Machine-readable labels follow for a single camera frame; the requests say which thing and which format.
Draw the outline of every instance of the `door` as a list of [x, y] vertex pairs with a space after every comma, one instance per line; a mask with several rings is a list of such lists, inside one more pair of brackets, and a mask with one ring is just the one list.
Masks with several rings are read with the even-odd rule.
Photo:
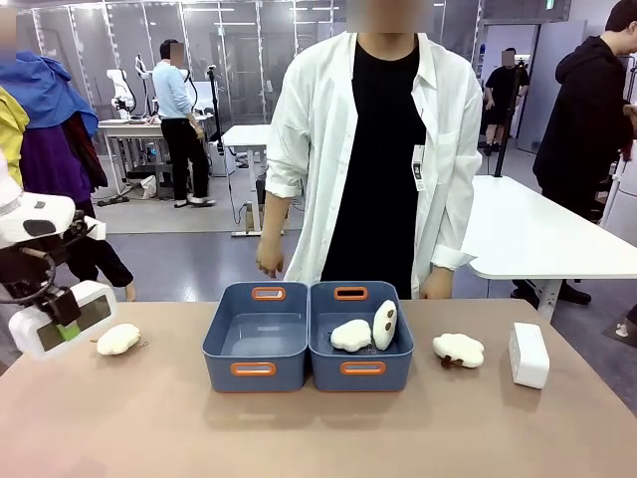
[[518, 149], [537, 153], [548, 126], [560, 84], [555, 69], [561, 60], [584, 40], [585, 21], [543, 24], [539, 30], [531, 70], [531, 86], [527, 97]]

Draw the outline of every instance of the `bin handle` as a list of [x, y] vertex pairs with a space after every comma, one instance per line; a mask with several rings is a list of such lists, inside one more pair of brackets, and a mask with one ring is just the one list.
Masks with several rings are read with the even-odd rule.
[[366, 287], [337, 287], [334, 289], [334, 298], [338, 301], [365, 301], [369, 293]]
[[383, 375], [386, 371], [384, 361], [344, 361], [340, 365], [343, 375]]
[[252, 290], [252, 299], [255, 301], [284, 301], [286, 290], [283, 287], [255, 287]]
[[235, 361], [230, 372], [236, 376], [272, 376], [277, 373], [277, 366], [270, 361]]

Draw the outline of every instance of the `person in black hoodie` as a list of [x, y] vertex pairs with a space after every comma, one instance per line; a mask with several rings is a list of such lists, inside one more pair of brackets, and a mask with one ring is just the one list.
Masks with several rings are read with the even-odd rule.
[[[557, 66], [561, 84], [533, 172], [548, 199], [591, 218], [599, 183], [608, 177], [619, 150], [629, 147], [637, 126], [635, 109], [624, 101], [626, 70], [618, 56], [637, 53], [637, 0], [613, 8], [606, 32], [588, 38]], [[512, 297], [538, 300], [524, 281]], [[591, 297], [564, 281], [559, 298], [586, 305]]]

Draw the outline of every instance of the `black hoodie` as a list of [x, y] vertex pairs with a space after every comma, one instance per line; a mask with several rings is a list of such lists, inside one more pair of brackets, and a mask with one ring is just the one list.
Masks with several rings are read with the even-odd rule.
[[633, 137], [623, 113], [626, 72], [603, 40], [590, 37], [560, 62], [555, 78], [561, 90], [533, 172], [542, 187], [590, 187], [607, 177]]

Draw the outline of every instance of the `plush toy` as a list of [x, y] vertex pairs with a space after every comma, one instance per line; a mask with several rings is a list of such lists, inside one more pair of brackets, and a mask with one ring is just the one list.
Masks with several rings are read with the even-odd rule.
[[386, 351], [396, 332], [398, 311], [391, 301], [385, 301], [374, 316], [373, 336], [376, 348]]
[[98, 353], [118, 356], [139, 342], [139, 329], [133, 324], [119, 324], [108, 329], [98, 340]]
[[371, 344], [371, 327], [362, 319], [351, 321], [334, 329], [329, 341], [335, 349], [354, 353]]
[[485, 361], [485, 347], [462, 334], [443, 334], [434, 339], [433, 346], [436, 355], [442, 359], [441, 365], [444, 368], [452, 365], [476, 368]]

